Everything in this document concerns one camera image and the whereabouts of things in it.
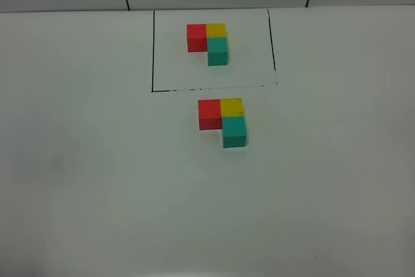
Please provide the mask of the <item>green template block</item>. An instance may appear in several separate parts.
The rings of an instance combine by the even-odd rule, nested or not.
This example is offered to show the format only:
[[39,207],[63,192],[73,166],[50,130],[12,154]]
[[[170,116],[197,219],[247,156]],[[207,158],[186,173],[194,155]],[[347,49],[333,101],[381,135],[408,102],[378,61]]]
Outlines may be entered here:
[[227,37],[207,39],[207,62],[208,66],[228,65],[228,39]]

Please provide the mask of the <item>yellow template block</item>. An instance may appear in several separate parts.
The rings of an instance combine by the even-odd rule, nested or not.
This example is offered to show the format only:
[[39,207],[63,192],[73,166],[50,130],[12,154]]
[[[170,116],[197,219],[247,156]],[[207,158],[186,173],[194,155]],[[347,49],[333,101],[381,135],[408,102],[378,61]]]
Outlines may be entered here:
[[226,25],[224,23],[210,23],[206,24],[207,38],[225,38]]

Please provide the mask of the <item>red template block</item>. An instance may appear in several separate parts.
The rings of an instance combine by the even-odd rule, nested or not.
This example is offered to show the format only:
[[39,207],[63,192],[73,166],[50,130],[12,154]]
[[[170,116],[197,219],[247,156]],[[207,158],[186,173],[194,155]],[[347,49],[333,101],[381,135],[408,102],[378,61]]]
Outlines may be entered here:
[[188,52],[206,52],[207,49],[206,24],[187,24]]

